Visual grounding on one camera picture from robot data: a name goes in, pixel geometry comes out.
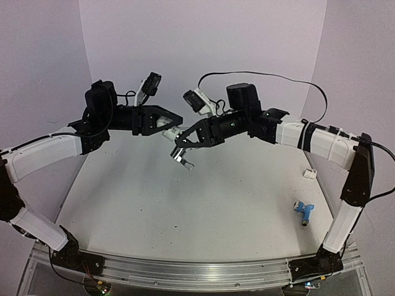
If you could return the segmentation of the white pipe elbow fitting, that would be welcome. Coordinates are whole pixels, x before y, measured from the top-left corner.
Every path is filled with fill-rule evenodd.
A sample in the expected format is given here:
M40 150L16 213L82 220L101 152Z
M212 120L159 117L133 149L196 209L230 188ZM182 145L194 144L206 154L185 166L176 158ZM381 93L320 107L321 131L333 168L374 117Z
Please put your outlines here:
M171 122L172 121L169 120L168 118L161 117L157 120L157 127L158 128L163 127ZM175 141L182 132L183 131L179 126L173 126L169 129L163 130L162 135L163 135L163 137L167 138L169 141Z

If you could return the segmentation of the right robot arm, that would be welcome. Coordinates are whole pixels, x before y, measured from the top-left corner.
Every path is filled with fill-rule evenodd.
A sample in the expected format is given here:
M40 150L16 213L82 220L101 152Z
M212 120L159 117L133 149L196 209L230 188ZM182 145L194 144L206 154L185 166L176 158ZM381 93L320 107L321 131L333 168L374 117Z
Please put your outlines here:
M370 136L347 134L341 128L300 119L285 110L264 110L256 87L250 83L228 86L227 96L231 111L217 116L214 103L199 88L184 93L183 98L193 111L206 118L176 137L173 158L192 170L193 164L185 159L187 150L215 147L246 133L269 144L301 150L343 170L346 176L339 208L317 252L289 262L294 279L341 271L346 242L371 198L375 163Z

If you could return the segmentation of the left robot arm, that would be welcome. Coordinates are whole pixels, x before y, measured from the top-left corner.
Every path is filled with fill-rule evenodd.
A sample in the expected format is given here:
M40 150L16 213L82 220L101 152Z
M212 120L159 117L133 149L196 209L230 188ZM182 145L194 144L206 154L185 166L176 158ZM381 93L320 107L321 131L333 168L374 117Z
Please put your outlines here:
M158 105L120 105L114 84L99 80L85 94L80 120L65 128L1 152L1 221L21 235L49 247L50 259L69 269L88 266L85 253L71 232L34 212L16 184L53 163L98 150L111 130L150 136L182 124L181 116Z

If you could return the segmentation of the chrome water faucet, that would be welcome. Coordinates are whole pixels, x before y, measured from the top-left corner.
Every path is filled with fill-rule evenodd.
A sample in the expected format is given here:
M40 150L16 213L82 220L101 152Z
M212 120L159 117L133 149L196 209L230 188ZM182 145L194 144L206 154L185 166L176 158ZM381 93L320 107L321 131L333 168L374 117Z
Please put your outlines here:
M185 159L185 155L187 150L183 147L175 147L170 153L171 158L173 158L176 162L181 164L187 170L191 171L194 168L194 164L190 163Z

